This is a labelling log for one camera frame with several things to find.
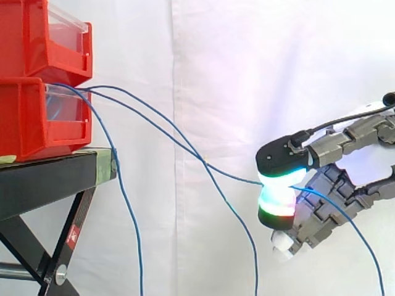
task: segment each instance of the plastic storage bin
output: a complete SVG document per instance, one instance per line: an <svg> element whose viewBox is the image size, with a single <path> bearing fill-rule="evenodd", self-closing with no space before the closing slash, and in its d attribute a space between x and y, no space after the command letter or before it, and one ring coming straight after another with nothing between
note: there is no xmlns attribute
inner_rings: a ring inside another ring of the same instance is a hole
<svg viewBox="0 0 395 296"><path fill-rule="evenodd" d="M68 155L91 142L90 109L68 89L5 78L0 98L0 163Z"/></svg>
<svg viewBox="0 0 395 296"><path fill-rule="evenodd" d="M92 26L47 0L0 0L0 78L77 86L92 77Z"/></svg>

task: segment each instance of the white backdrop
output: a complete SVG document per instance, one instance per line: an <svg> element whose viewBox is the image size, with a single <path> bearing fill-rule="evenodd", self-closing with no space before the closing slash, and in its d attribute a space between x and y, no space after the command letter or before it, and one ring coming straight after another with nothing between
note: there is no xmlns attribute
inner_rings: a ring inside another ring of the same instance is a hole
<svg viewBox="0 0 395 296"><path fill-rule="evenodd" d="M89 85L141 96L173 118L208 162L245 178L256 178L262 144L395 89L393 1L53 3L93 23ZM94 105L118 148L141 228L146 295L253 295L251 246L202 165L127 110L100 98ZM93 144L107 146L98 125ZM373 261L349 225L280 264L270 230L256 218L259 188L218 181L256 241L259 295L379 295ZM50 252L70 203L25 216ZM355 219L381 263L387 295L395 295L392 207L381 202ZM138 295L136 240L116 181L98 189L69 275L81 296ZM0 281L2 295L35 288Z"/></svg>

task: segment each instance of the screw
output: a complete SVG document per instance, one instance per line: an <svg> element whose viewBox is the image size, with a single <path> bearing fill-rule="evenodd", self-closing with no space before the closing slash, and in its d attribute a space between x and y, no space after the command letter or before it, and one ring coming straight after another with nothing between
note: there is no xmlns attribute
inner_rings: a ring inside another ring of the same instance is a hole
<svg viewBox="0 0 395 296"><path fill-rule="evenodd" d="M55 283L58 286L61 286L62 284L64 284L66 279L67 279L67 266L65 266L64 264L59 265L55 273Z"/></svg>

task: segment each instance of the blue wire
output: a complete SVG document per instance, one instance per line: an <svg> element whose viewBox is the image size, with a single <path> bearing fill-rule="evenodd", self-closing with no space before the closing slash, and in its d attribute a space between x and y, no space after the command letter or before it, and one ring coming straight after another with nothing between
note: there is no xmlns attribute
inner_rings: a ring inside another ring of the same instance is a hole
<svg viewBox="0 0 395 296"><path fill-rule="evenodd" d="M147 102L143 101L142 99L140 99L139 97L135 96L134 94L128 92L127 90L125 90L125 89L123 89L123 88L119 88L119 87L117 87L117 86L111 86L111 85L96 85L96 86L90 86L90 87L88 87L88 88L80 88L80 90L90 91L91 93L95 93L95 94L97 94L97 95L99 95L99 96L104 97L103 94L101 94L101 93L99 93L99 92L94 92L94 91L92 91L92 89L96 89L96 88L115 89L115 90L117 90L117 91L123 92L123 93L127 94L128 96L134 98L135 100L137 100L138 102L140 102L141 104L143 104L144 106L146 106L147 108L151 109L154 113L158 114L158 115L159 115L160 117L162 117L165 121L167 121L167 122L177 131L177 133L184 139L184 141L192 148L192 150L194 151L194 154L193 154L193 155L194 155L195 157L197 157L197 159L199 159L200 161L203 160L203 159L200 159L200 158L199 158L199 153L198 153L198 152L196 151L196 149L191 145L191 143L188 141L188 139L185 137L185 135L180 131L180 129L178 129L177 125L175 125L174 122L171 121L171 119L169 119L168 117L166 117L166 115L164 115L162 112L158 111L158 110L155 109L153 106L149 105ZM137 113L138 115L141 116L141 114L140 114L137 110L131 108L130 106L127 106L127 105L123 105L123 106L126 107L126 108L128 108L128 109L130 109L130 110L132 110L132 111L134 111L135 113ZM188 148L186 148L186 147L185 147L184 145L182 145L182 144L179 144L178 141L176 142L176 144L178 144L180 147L184 148L186 151L188 151L189 153L192 154L192 152L191 152ZM241 182L245 182L245 183L249 183L249 184L256 184L256 185L260 185L260 186L262 185L262 183L260 183L260 182L258 182L258 181L252 181L252 180L248 180L248 179L243 179L243 178L239 178L239 177L237 177L237 176L233 176L233 175L231 175L231 174L228 174L228 173L226 173L226 172L224 172L224 171L222 171L222 170L220 170L220 169L218 169L218 168L216 168L216 167L210 165L209 163L208 163L207 165L208 165L209 167L211 167L213 170L217 171L218 173L223 174L224 176L227 176L227 177L229 177L229 178L231 178L231 179L235 179L235 180L237 180L237 181L241 181Z"/></svg>
<svg viewBox="0 0 395 296"><path fill-rule="evenodd" d="M127 104L125 104L125 103L123 103L123 102L121 102L121 101L118 101L118 100L114 99L113 97L106 96L105 94L101 94L101 93L99 93L99 92L97 92L97 91L92 91L92 90L90 90L90 89L81 89L81 90L86 90L86 91L89 91L90 93L93 93L93 94L96 94L96 95L98 95L98 96L104 97L104 98L106 98L106 99L108 99L108 100L110 100L110 101L112 101L112 102L115 102L115 103L117 103L117 104L120 104L120 105L124 106L125 108L127 108L127 109L133 111L133 112L136 113L137 115L143 117L143 118L144 118L146 121L148 121L150 124L152 124L153 126L155 126L158 130L160 130L161 132L163 132L163 133L164 133L168 138L170 138L175 144L179 145L182 149L184 149L185 151L189 152L191 155L195 156L197 159L199 159L199 160L201 161L201 159L199 158L199 156L198 156L195 152L193 152L191 149L189 149L188 147L186 147L185 145L183 145L182 143L180 143L179 141L177 141L171 134L169 134L168 132L166 132L166 130L164 130L163 128L161 128L159 125L157 125L156 123L154 123L151 119L149 119L147 116L143 115L141 112L137 111L137 110L134 109L133 107L130 107L129 105L127 105ZM222 174L222 175L224 175L224 176L226 176L226 177L229 177L229 178L231 178L231 179L235 179L235 180L237 180L237 181L241 181L241 182L245 182L245 183L249 183L249 184L255 184L255 185L260 185L260 186L262 186L262 183L261 183L261 182L258 182L258 181L251 181L251 180L248 180L248 179L239 178L239 177L237 177L237 176L233 176L233 175L227 173L226 171L222 171L222 170L220 170L219 168L217 168L217 167L215 167L215 166L213 166L213 165L211 165L211 164L209 164L209 163L207 163L207 165L208 165L211 169L213 169L214 171L216 171L217 173L220 173L220 174Z"/></svg>
<svg viewBox="0 0 395 296"><path fill-rule="evenodd" d="M98 119L98 121L99 121L99 123L100 123L100 125L101 125L101 127L103 129L103 132L106 134L107 140L108 140L108 142L109 142L109 144L111 146L111 149L112 149L112 151L114 153L115 162L117 164L117 173L118 173L119 186L121 188L121 192L122 192L123 198L125 199L126 205L128 207L130 216L131 216L131 218L133 220L133 224L135 226L136 238L137 238L137 249L138 249L139 273L140 273L140 276L139 276L139 279L140 279L140 296L143 296L144 295L144 286L143 286L143 276L144 276L144 274L143 274L143 254L142 254L142 250L141 250L140 231L139 231L139 228L138 228L136 216L133 213L133 209L131 207L128 195L126 193L125 186L123 185L123 179L122 179L122 174L121 174L121 169L120 169L120 161L119 161L119 158L118 158L117 149L115 148L114 143L112 142L111 136L110 136L106 126L104 125L100 115L98 114L96 109L92 106L90 101L88 101L84 97L84 95L82 95L81 92L79 92L77 89L75 89L75 88L73 88L71 86L68 86L68 85L62 84L62 83L54 83L54 85L58 85L58 86L62 86L64 88L67 88L67 89L71 90L72 92L74 92L76 95L78 95L81 99L83 99L84 102L89 106L89 108L92 110L92 112L94 113L94 115Z"/></svg>
<svg viewBox="0 0 395 296"><path fill-rule="evenodd" d="M128 91L123 90L123 89L120 89L120 88L117 88L117 87L115 87L115 86L93 86L93 87L91 87L91 88L87 88L87 89L86 89L87 91L91 91L91 92L94 93L94 94L97 94L97 95L99 95L99 96L105 97L105 98L107 98L107 99L109 99L109 100L111 100L111 101L113 101L113 102L116 102L116 103L118 103L118 104L120 104L120 105L122 105L122 106L124 106L124 107L126 107L126 108L128 108L128 109L130 109L130 110L132 110L132 111L134 111L135 113L137 113L138 115L140 115L140 116L142 116L144 119L146 119L149 123L151 123L152 125L154 125L156 128L158 128L159 130L161 130L164 134L166 134L166 136L168 136L171 140L173 140L176 144L178 144L178 145L179 145L180 147L182 147L184 150L186 150L187 152L189 152L189 153L192 154L193 156L197 157L200 161L202 161L202 162L205 163L205 161L201 158L201 156L200 156L199 154L194 153L193 151L191 151L190 149L188 149L187 147L185 147L182 143L178 142L174 137L172 137L170 134L168 134L168 132L164 131L160 126L158 126L157 124L155 124L152 120L146 118L143 114L141 114L141 113L138 112L137 110L133 109L133 108L130 107L129 105L124 104L123 102L120 102L120 101L118 101L118 100L115 100L115 99L113 99L113 98L111 98L111 97L109 97L109 96L105 96L105 95L103 95L103 94L101 94L101 93L99 93L99 92L92 91L91 89L94 89L94 88L110 88L110 89L117 89L117 90L119 90L119 91L122 91L122 92L128 94L129 96L135 98L137 101L139 101L139 102L141 102L142 104L144 104L146 107L149 107L151 110L153 110L156 114L158 114L159 116L161 116L161 117L162 117L163 119L165 119L167 122L169 122L169 123L178 131L178 133L182 136L182 138L184 138L184 139L186 140L186 138L183 136L182 132L174 125L174 123L173 123L170 119L168 119L165 115L163 115L162 113L160 113L159 111L157 111L155 108L153 108L152 106L150 106L148 103L146 103L146 102L142 101L140 98L138 98L138 97L136 97L136 96L130 94ZM223 174L223 175L225 175L225 176L228 176L228 177L230 177L230 178L233 178L233 179L235 179L235 180L242 181L242 182L246 182L246 183L250 183L250 184L258 184L258 185L260 185L260 186L262 185L260 182L257 182L257 181L250 181L250 180L246 180L246 179L242 179L242 178L239 178L239 177L230 175L230 174L228 174L228 173L226 173L226 172L224 172L224 171L222 171L222 170L217 169L217 168L214 167L214 166L211 166L210 164L208 164L208 166L210 166L212 169L216 170L217 172L219 172L219 173L221 173L221 174ZM374 262L375 262L375 264L376 264L376 268L377 268L377 271L378 271L378 277L379 277L379 282L380 282L381 293L382 293L382 296L385 296L384 287L383 287L383 279L382 279L382 276L381 276L380 266L378 265L378 261L377 261L377 259L376 259L376 257L375 257L375 254L373 253L372 248L369 246L368 242L365 240L365 238L363 237L362 233L359 231L359 229L357 228L357 226L355 225L355 223L354 223L354 222L351 220L351 218L347 215L347 213L344 212L341 208L339 208L335 203L333 203L333 201L329 200L327 197L325 197L324 195L322 195L322 194L319 193L319 192L315 192L314 190L312 190L312 189L307 189L307 188L298 188L298 187L294 187L294 188L297 189L297 190L307 191L307 192L310 192L310 193L313 193L313 194L318 194L318 195L321 196L322 198L326 199L329 203L331 203L336 209L338 209L338 210L339 210L339 211L340 211L340 212L351 222L351 224L353 225L354 229L357 231L358 235L361 237L361 239L363 240L363 242L365 243L365 245L367 246L369 252L371 253L371 255L372 255L372 257L373 257L373 260L374 260Z"/></svg>
<svg viewBox="0 0 395 296"><path fill-rule="evenodd" d="M118 89L118 90L120 90L120 91L123 91L123 92L129 94L131 97L134 97L135 99L137 99L138 101L140 101L142 104L144 104L145 106L147 106L147 107L149 107L151 110L153 110L156 114L160 115L163 119L165 119L166 121L168 121L168 122L169 122L169 123L170 123L170 124L181 134L182 138L184 138L184 140L191 146L191 148L192 148L194 151L188 149L188 148L187 148L186 146L184 146L182 143L180 143L179 141L177 141L173 136L171 136L168 132L166 132L164 129L162 129L159 125L155 124L155 123L154 123L152 120L150 120L148 117L145 117L142 113L138 112L137 110L135 110L134 108L130 107L129 105L127 105L127 104L125 104L125 103L123 103L123 102L120 102L120 101L118 101L118 100L116 100L116 99L114 99L114 98L112 98L112 97L103 95L103 94L101 94L101 93L99 93L99 92L95 92L95 91L91 91L91 90L90 90L90 89L98 88L98 87ZM110 100L110 101L116 102L116 103L118 103L118 104L120 104L120 105L122 105L122 106L124 106L124 107L126 107L126 108L128 108L128 109L130 109L131 111L134 111L134 112L137 113L139 116L141 116L141 117L143 117L144 119L146 119L150 124L154 125L156 128L158 128L159 130L161 130L161 132L163 132L166 136L168 136L171 140L173 140L176 144L178 144L178 145L179 145L180 147L182 147L184 150L186 150L187 152L189 152L189 153L192 154L193 156L197 157L197 158L204 164L205 169L206 169L207 172L209 173L210 177L213 179L213 182L214 182L214 184L215 184L215 187L216 187L217 190L220 192L220 194L221 194L223 200L224 200L225 203L229 206L229 208L232 210L232 212L236 215L236 217L239 219L239 221L240 221L241 224L243 225L243 228L246 230L246 232L247 232L247 234L248 234L248 237L249 237L249 239L250 239L250 241L251 241L251 243L252 243L252 248L253 248L253 251L254 251L254 260L255 260L255 263L256 263L256 279L257 279L257 272L258 272L258 270L257 270L257 255L256 255L255 243L254 243L254 241L253 241L253 239L252 239L252 236L251 236L251 234L249 233L247 226L244 224L244 221L239 217L239 215L236 213L236 211L234 210L234 208L230 205L230 203L227 201L226 197L223 195L223 192L222 192L221 189L219 188L219 186L218 186L218 184L217 184L217 182L216 182L214 176L212 176L212 174L211 174L210 170L208 169L208 167L211 167L213 170L215 170L215 171L217 171L217 172L219 172L219 173L221 173L221 174L223 174L223 175L225 175L225 176L227 176L227 177L229 177L229 178L236 179L236 180L238 180L238 181L247 182L247 183L250 183L250 184L258 184L258 185L260 185L260 186L261 186L261 183L260 183L260 182L257 182L257 181L250 181L250 180L246 180L246 179L243 179L243 178L239 178L239 177L237 177L237 176L233 176L233 175L231 175L231 174L228 174L228 173L226 173L226 172L224 172L224 171L222 171L222 170L219 170L218 168L216 168L216 167L214 167L214 166L212 166L212 165L206 163L206 162L203 160L203 158L199 155L199 153L194 149L194 147L191 145L191 143L186 139L186 137L183 136L182 132L173 124L173 122L172 122L171 120L169 120L165 115L161 114L159 111L157 111L156 109L154 109L153 107L151 107L150 105L148 105L147 103L145 103L144 101L142 101L141 99L139 99L139 98L135 97L134 95L130 94L129 92L127 92L127 91L125 91L125 90L123 90L123 89L116 88L115 86L114 86L114 87L112 87L112 86L108 86L108 87L107 87L107 86L95 86L95 87L92 87L92 88L87 88L87 89L85 89L85 90L91 91L92 93L97 94L98 96L105 97L106 99L108 99L108 100ZM352 226L354 227L355 231L357 232L357 234L360 236L360 238L362 239L362 241L364 242L364 244L365 244L366 247L368 248L368 250L369 250L369 252L370 252L370 254L371 254L372 258L373 258L373 261L375 262L375 266L376 266L376 269L377 269L378 278L379 278L379 282L380 282L381 294L382 294L382 296L385 296L383 278L382 278L382 275L381 275L381 269L380 269L378 260L377 260L377 258L376 258L376 256L375 256L375 254L374 254L374 252L373 252L371 246L368 244L368 242L366 241L365 237L364 237L364 236L362 235L362 233L359 231L358 227L355 225L355 223L353 222L353 220L351 219L351 217L348 216L347 213L346 213L345 211L343 211L338 205L336 205L332 200L330 200L328 197L324 196L323 194L319 193L318 191L315 191L315 190L313 190L313 189L308 189L308 188L300 188L300 187L296 187L296 186L292 186L292 188L293 188L293 189L296 189L296 190L305 191L305 192L309 192L309 193L312 193L312 194L315 194L315 195L320 196L321 198L325 199L327 202L329 202L330 204L332 204L332 206L334 206L342 215L344 215L344 216L350 221L350 223L351 223ZM256 281L255 295L257 295L257 281Z"/></svg>
<svg viewBox="0 0 395 296"><path fill-rule="evenodd" d="M245 224L245 222L243 221L243 219L237 214L236 210L232 207L232 205L229 203L229 201L227 200L227 198L225 197L225 194L222 192L220 186L217 183L217 180L214 178L213 174L211 173L208 164L206 163L206 161L203 159L203 157L199 154L199 152L194 148L194 146L188 141L188 138L178 129L178 127L170 120L168 119L164 114L160 113L158 110L156 110L154 107L150 106L148 103L146 103L145 101L141 100L140 98L136 97L135 95L131 94L130 92L121 89L121 88L117 88L116 86L92 86L89 88L85 88L84 90L87 91L91 91L91 89L94 88L110 88L110 89L116 89L119 90L123 93L128 94L129 96L135 98L137 101L139 101L140 103L142 103L143 105L145 105L146 107L148 107L149 109L151 109L153 112L155 112L156 114L158 114L159 116L161 116L165 121L167 121L168 123L170 123L174 129L180 134L180 136L185 140L185 142L192 148L195 156L202 162L202 164L204 165L204 168L206 169L207 173L209 174L212 182L214 183L214 186L217 188L218 192L220 193L223 201L226 203L226 205L229 207L229 209L233 212L233 214L236 216L236 218L239 220L239 222L241 223L241 225L243 226L248 239L251 243L252 246L252 251L254 252L254 267L255 267L255 289L254 289L254 295L257 296L258 295L258 281L259 281L259 273L258 273L258 254L257 254L257 250L256 250L256 246L255 246L255 242L254 239L251 236L251 233L248 230L247 225Z"/></svg>
<svg viewBox="0 0 395 296"><path fill-rule="evenodd" d="M336 205L332 200L330 200L327 196L323 195L322 193L313 190L313 189L309 189L309 188L300 188L300 187L296 187L296 186L291 186L291 188L299 190L299 191L304 191L304 192L309 192L312 194L315 194L319 197L321 197L322 199L325 199L327 202L329 202L332 206L334 206L337 211L339 211L344 217L346 217L346 219L351 223L352 227L355 229L355 231L357 232L357 234L359 235L360 239L362 239L362 241L364 242L366 248L368 248L373 261L375 262L376 265L376 269L377 269L377 275L378 275L378 281L380 283L380 290L381 290L381 296L385 296L385 291L384 291L384 283L383 283L383 277L381 275L381 269L380 269L380 265L378 264L378 260L376 258L375 253L373 252L371 246L369 245L369 243L366 241L365 237L362 235L361 231L358 229L357 225L355 224L355 222L353 222L353 220L351 219L351 217L338 205Z"/></svg>

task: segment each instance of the black metal stand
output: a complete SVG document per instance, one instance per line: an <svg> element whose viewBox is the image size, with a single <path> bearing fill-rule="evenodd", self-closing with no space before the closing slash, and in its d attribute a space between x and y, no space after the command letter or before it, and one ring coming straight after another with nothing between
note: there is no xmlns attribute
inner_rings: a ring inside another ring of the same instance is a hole
<svg viewBox="0 0 395 296"><path fill-rule="evenodd" d="M0 278L36 281L39 296L79 296L67 268L96 186L116 177L109 149L32 163L0 165L0 241L20 265L0 263ZM52 256L20 215L76 194Z"/></svg>

